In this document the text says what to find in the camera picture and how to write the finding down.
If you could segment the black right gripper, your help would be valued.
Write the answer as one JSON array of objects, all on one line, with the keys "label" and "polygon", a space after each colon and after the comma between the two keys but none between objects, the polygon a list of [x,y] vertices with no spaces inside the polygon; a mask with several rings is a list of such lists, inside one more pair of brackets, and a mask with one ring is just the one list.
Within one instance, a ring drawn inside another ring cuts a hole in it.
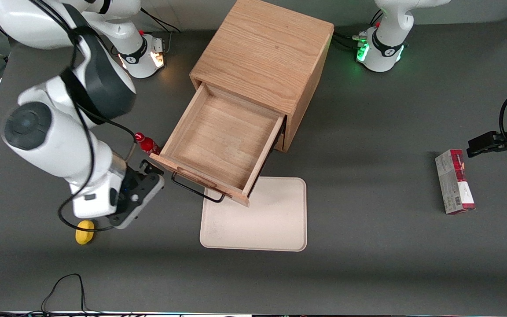
[{"label": "black right gripper", "polygon": [[147,197],[154,188],[154,174],[164,175],[161,169],[155,169],[147,160],[140,163],[140,171],[128,167],[119,189],[119,213],[129,214],[144,207]]}]

